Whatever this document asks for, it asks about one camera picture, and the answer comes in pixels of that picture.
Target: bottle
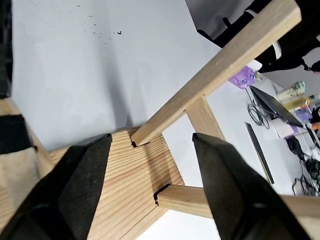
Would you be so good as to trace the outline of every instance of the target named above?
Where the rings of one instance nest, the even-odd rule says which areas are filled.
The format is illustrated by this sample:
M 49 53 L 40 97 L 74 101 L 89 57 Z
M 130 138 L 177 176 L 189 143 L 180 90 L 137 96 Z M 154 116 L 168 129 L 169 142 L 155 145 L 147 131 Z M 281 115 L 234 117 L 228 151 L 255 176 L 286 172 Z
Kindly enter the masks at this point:
M 293 84 L 290 88 L 283 90 L 282 92 L 279 92 L 276 94 L 278 100 L 280 102 L 283 102 L 285 100 L 288 100 L 292 97 L 297 97 L 299 95 L 305 94 L 307 91 L 306 84 L 304 81 L 298 81 L 295 84 Z
M 296 100 L 285 103 L 283 106 L 288 111 L 292 111 L 292 110 L 296 110 L 296 109 L 306 108 L 307 106 L 310 105 L 310 103 L 312 103 L 316 100 L 320 100 L 320 94 L 314 94 L 311 96 L 300 97 Z

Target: purple object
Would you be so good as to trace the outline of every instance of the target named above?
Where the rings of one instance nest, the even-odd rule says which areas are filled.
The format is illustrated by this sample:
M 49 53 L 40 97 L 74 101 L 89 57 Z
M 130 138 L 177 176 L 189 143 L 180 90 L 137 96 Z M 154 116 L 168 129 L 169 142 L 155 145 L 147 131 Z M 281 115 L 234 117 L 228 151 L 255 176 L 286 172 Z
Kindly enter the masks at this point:
M 304 107 L 299 110 L 295 111 L 295 114 L 297 115 L 298 118 L 300 118 L 302 121 L 308 121 L 312 119 L 312 115 L 309 111 L 308 108 Z
M 231 77 L 229 82 L 233 83 L 240 89 L 245 89 L 256 82 L 256 76 L 250 67 L 245 66 L 240 72 Z

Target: pine wood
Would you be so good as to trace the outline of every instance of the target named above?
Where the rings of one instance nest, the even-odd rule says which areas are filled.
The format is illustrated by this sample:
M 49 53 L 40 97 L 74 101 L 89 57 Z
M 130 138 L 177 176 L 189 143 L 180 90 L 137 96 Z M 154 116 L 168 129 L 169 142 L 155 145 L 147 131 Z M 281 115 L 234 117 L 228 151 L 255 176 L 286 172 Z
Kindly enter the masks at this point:
M 20 206 L 40 180 L 35 158 L 37 154 L 33 147 L 0 155 L 4 186 L 14 209 Z
M 190 122 L 197 133 L 206 134 L 226 140 L 219 124 L 207 102 L 203 97 L 191 104 L 186 110 Z
M 273 0 L 132 136 L 148 143 L 301 21 L 294 0 Z
M 157 196 L 162 208 L 213 218 L 202 187 L 170 185 Z M 281 198 L 309 236 L 319 240 L 320 198 L 289 195 L 281 195 Z
M 320 240 L 320 197 L 282 195 L 281 198 L 309 236 Z
M 155 204 L 153 194 L 166 185 L 184 185 L 162 135 L 133 148 L 137 129 L 112 135 L 106 176 L 88 239 L 137 238 L 167 210 Z M 56 164 L 68 147 L 51 152 Z
M 14 104 L 11 98 L 0 99 L 0 116 L 5 115 L 20 115 L 21 112 Z M 26 122 L 28 132 L 32 137 L 33 144 L 37 146 L 37 155 L 38 157 L 35 158 L 37 168 L 40 174 L 40 177 L 43 178 L 47 175 L 51 170 L 54 168 L 54 164 L 52 163 L 48 152 L 46 151 L 45 147 L 41 144 L 35 133 L 32 131 L 28 123 Z
M 170 185 L 157 195 L 160 207 L 212 219 L 202 187 Z
M 0 100 L 0 116 L 16 115 L 17 112 L 9 99 Z M 5 189 L 1 191 L 0 198 L 6 199 L 10 205 L 8 209 L 16 210 L 40 180 L 37 162 L 38 155 L 33 147 L 19 152 L 0 153 L 0 186 Z
M 0 233 L 13 216 L 15 208 L 9 198 L 8 190 L 0 186 Z

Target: yellow bottle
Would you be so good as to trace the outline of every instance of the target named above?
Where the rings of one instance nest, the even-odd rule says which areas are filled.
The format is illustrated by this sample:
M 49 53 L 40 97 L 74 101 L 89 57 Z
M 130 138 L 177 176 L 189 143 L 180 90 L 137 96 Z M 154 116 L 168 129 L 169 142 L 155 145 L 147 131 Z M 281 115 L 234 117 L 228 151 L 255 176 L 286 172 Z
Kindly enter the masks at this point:
M 310 103 L 312 103 L 315 100 L 320 100 L 320 94 L 314 94 L 311 96 L 304 96 L 304 97 L 300 97 L 296 100 L 293 100 L 291 102 L 285 103 L 283 106 L 288 110 L 296 110 L 299 108 L 303 108 L 306 106 L 309 106 Z

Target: black cable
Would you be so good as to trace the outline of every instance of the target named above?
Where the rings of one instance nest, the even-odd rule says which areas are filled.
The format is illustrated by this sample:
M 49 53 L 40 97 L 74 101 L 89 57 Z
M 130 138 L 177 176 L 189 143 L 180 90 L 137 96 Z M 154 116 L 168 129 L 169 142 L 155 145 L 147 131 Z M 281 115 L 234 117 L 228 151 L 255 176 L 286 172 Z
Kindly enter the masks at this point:
M 303 191 L 303 194 L 305 196 L 320 196 L 320 184 L 319 184 L 319 181 L 317 180 L 316 185 L 313 186 L 311 183 L 309 183 L 309 181 L 307 180 L 307 178 L 306 178 L 306 176 L 304 174 L 303 165 L 305 165 L 305 159 L 303 159 L 303 160 L 301 159 L 299 161 L 299 163 L 300 163 L 300 166 L 301 166 L 301 177 L 300 178 L 296 177 L 294 179 L 294 182 L 293 182 L 293 184 L 291 186 L 293 194 L 296 195 L 295 185 L 299 181 L 300 185 L 301 185 L 301 188 L 302 188 L 302 191 Z
M 264 110 L 266 112 L 269 112 L 269 111 L 263 109 L 261 106 L 256 104 L 255 100 L 251 99 L 248 90 L 247 89 L 245 89 L 245 90 L 246 90 L 246 93 L 248 94 L 250 102 L 251 102 L 251 103 L 248 103 L 246 106 L 246 109 L 249 113 L 250 118 L 258 126 L 265 126 L 266 129 L 270 129 L 269 122 L 266 118 L 266 115 L 264 114 L 264 112 L 262 110 Z

